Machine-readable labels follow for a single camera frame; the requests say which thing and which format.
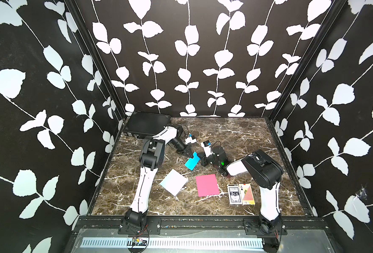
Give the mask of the blue square paper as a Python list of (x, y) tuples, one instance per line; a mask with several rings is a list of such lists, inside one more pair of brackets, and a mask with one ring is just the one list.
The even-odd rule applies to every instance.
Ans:
[(200, 162), (199, 155), (194, 152), (192, 158), (188, 158), (187, 162), (184, 164), (190, 171), (193, 171), (197, 164)]

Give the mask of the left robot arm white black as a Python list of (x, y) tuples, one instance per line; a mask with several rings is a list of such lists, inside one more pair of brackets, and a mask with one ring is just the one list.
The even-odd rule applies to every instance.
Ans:
[(124, 219), (131, 226), (144, 229), (147, 224), (148, 200), (154, 177), (164, 162), (165, 146), (170, 143), (177, 154), (193, 158), (191, 144), (181, 139), (184, 133), (179, 124), (169, 125), (156, 135), (146, 136), (143, 140), (139, 162), (140, 178), (134, 200)]

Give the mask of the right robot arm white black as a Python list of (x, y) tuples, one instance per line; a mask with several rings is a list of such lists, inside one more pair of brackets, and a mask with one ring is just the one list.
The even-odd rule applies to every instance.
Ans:
[(259, 228), (264, 234), (273, 232), (276, 226), (281, 225), (279, 187), (283, 169), (280, 164), (260, 149), (235, 161), (228, 159), (220, 145), (204, 149), (207, 151), (198, 153), (202, 166), (212, 165), (225, 177), (248, 172), (260, 187)]

